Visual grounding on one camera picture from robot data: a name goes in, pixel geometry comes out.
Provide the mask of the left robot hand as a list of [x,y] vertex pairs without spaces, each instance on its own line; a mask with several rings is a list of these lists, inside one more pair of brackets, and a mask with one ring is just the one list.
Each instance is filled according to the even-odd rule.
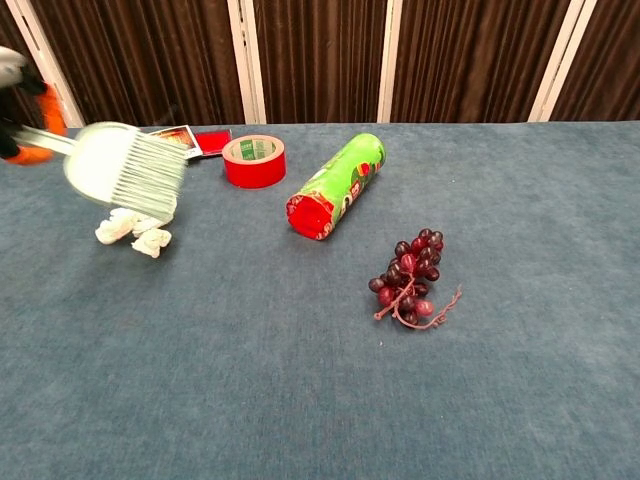
[[53,134],[65,135],[66,125],[62,116],[55,89],[46,83],[29,66],[24,55],[1,47],[1,158],[7,163],[20,166],[35,166],[53,158],[51,150],[20,146],[12,134],[22,128],[15,118],[16,102],[12,91],[22,88],[37,100],[45,129]]

